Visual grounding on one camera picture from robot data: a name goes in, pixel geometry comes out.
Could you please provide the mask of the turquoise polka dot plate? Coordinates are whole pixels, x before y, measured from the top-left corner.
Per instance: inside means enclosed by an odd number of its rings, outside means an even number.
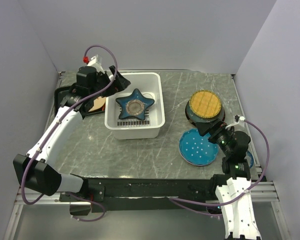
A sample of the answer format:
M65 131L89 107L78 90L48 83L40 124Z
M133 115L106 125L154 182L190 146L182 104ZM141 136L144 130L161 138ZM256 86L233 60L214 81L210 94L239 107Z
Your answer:
M185 131L178 142L178 150L182 158L196 167L211 164L217 158L219 147L209 142L209 137L209 133L201 136L197 128Z

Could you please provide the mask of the blue star-shaped dish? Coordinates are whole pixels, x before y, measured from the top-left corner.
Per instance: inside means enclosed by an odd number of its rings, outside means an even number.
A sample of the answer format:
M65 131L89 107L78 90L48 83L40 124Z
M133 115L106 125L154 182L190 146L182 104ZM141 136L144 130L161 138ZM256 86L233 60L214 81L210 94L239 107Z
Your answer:
M155 103L153 98L143 96L137 88L129 96L118 97L115 101L121 107L121 112L118 116L120 120L134 118L144 121L146 119L146 110Z

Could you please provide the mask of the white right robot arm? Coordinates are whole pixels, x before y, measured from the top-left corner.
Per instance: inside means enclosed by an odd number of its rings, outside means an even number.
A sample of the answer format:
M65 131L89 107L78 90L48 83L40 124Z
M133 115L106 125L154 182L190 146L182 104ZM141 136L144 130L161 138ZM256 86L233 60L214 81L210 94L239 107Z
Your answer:
M246 152L251 138L243 131L227 129L221 120L209 123L197 122L201 136L210 134L208 141L217 144L224 153L222 158L223 174L211 178L209 195L218 199L225 226L226 240L260 240L252 196L249 190L252 179Z

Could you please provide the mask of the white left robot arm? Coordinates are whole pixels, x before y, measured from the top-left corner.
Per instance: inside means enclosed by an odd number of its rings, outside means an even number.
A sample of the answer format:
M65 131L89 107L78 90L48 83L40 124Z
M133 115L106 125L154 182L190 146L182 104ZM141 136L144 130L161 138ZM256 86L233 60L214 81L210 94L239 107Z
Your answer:
M109 69L112 77L95 66L83 66L76 73L76 81L72 85L60 87L54 92L54 120L26 154L17 154L13 160L22 189L28 188L47 196L71 192L78 201L89 196L90 189L84 178L59 173L55 163L74 129L94 106L94 100L112 96L130 85L130 81L114 65Z

